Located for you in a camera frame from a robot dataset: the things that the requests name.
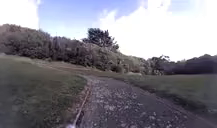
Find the bush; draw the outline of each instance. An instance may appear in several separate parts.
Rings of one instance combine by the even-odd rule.
[[[117,73],[122,73],[123,68],[121,66],[119,66],[119,65],[112,65],[111,66],[111,71],[117,72]]]

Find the grass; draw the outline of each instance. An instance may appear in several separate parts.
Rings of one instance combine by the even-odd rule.
[[[61,65],[53,66],[80,74],[122,80],[217,122],[217,75],[130,76]]]
[[[174,103],[181,105],[182,107],[184,107],[187,110],[190,110],[194,113],[202,115],[203,117],[205,117],[207,119],[210,119],[214,122],[217,122],[217,75],[172,75],[172,76],[135,76],[135,75],[132,75],[132,76],[130,76],[130,75],[117,74],[117,73],[112,73],[112,72],[101,72],[101,71],[93,69],[93,68],[86,68],[86,67],[82,67],[82,66],[76,66],[76,65],[61,63],[61,62],[49,63],[46,61],[40,61],[40,60],[32,61],[31,60],[31,63],[33,63],[33,62],[34,63],[41,63],[41,64],[49,66],[49,67],[55,67],[55,68],[60,69],[60,70],[69,71],[72,74],[95,75],[95,76],[109,77],[109,78],[122,80],[124,82],[130,83],[136,87],[140,87],[141,89],[144,89],[144,90],[149,91],[151,93],[155,93],[156,95],[158,95],[160,97],[164,97],[166,99],[169,99],[169,100],[173,101]],[[43,84],[45,87],[39,88],[43,92],[45,90],[47,90],[46,89],[47,87],[52,88],[52,90],[53,90],[53,88],[54,88],[53,84],[57,83],[56,85],[61,85],[61,84],[58,84],[59,80],[57,81],[55,79],[60,79],[60,80],[62,79],[61,81],[64,82],[65,80],[63,80],[63,79],[65,79],[65,77],[67,78],[67,74],[65,74],[65,73],[61,74],[59,72],[49,71],[49,70],[41,69],[41,68],[37,68],[37,67],[33,68],[33,66],[30,66],[29,64],[18,64],[17,65],[18,67],[14,68],[14,69],[9,68],[9,66],[5,67],[5,65],[3,63],[1,63],[1,65],[3,65],[4,70],[1,68],[0,68],[0,70],[2,70],[3,72],[8,72],[7,74],[10,74],[12,72],[17,72],[20,70],[22,71],[25,69],[30,70],[27,72],[25,70],[25,75],[27,73],[27,76],[29,76],[28,72],[35,72],[37,74],[39,72],[42,73],[42,74],[40,74],[40,76],[39,76],[40,78],[38,78],[38,81],[35,81],[35,83],[40,83],[39,81],[42,81],[41,78],[44,78],[43,81],[50,81],[50,84],[52,85],[52,86],[50,86],[50,84]],[[15,76],[15,80],[14,80],[16,82],[17,82],[17,79],[21,79],[21,80],[25,80],[25,81],[28,81],[28,79],[29,79],[29,77],[27,77],[27,78],[25,78],[25,77],[16,78],[16,77],[17,76]],[[73,79],[77,79],[77,80],[74,80],[75,81],[74,85],[75,84],[76,85],[80,84],[80,85],[74,86],[74,89],[69,94],[75,93],[75,89],[77,89],[78,87],[82,87],[82,85],[84,83],[84,82],[81,83],[82,82],[81,78],[73,77],[73,76],[71,76],[71,80],[69,82],[66,82],[66,83],[73,82]],[[60,87],[57,89],[55,89],[55,90],[57,91],[58,94],[64,94]]]
[[[72,73],[0,57],[0,127],[53,128],[73,115],[86,80]]]

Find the white cloud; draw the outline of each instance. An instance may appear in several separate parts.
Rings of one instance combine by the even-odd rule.
[[[99,19],[128,55],[149,58],[169,55],[173,60],[188,59],[205,53],[217,54],[217,0],[194,0],[191,16],[169,12],[170,0],[148,0],[129,15],[115,18],[111,11]]]
[[[0,25],[16,24],[38,29],[40,0],[0,0]]]

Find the treeline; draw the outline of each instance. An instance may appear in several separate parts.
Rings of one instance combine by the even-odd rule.
[[[143,72],[139,59],[125,56],[118,49],[109,32],[97,28],[90,28],[88,37],[80,41],[16,25],[0,26],[0,52],[6,54],[65,61],[103,71]]]
[[[88,29],[82,40],[52,37],[42,30],[5,24],[0,26],[0,52],[49,61],[65,61],[103,71],[146,75],[217,73],[217,55],[173,62],[168,56],[143,59],[126,56],[108,31]]]
[[[168,56],[153,57],[149,59],[153,69],[164,75],[175,74],[217,74],[217,55],[205,54],[189,60],[172,62]]]

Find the gravel path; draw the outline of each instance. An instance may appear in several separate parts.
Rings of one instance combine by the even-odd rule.
[[[92,88],[80,128],[212,128],[205,120],[124,82],[86,79]]]

